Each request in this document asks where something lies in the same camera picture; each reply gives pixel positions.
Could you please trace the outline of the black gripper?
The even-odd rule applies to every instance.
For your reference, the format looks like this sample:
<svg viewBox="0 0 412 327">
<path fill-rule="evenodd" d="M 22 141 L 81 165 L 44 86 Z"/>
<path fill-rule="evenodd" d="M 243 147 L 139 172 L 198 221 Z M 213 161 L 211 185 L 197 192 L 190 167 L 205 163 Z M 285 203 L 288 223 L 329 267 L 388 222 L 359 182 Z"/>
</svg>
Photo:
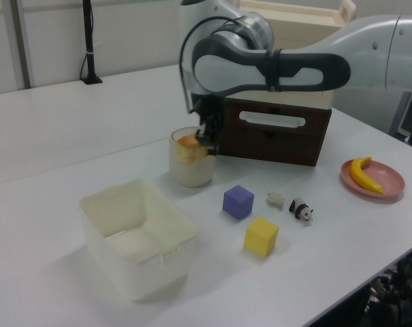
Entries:
<svg viewBox="0 0 412 327">
<path fill-rule="evenodd" d="M 219 154 L 220 133 L 225 118 L 223 97 L 199 97 L 195 102 L 195 112 L 200 116 L 200 128 L 195 139 L 201 146 L 208 146 L 208 154 Z"/>
</svg>

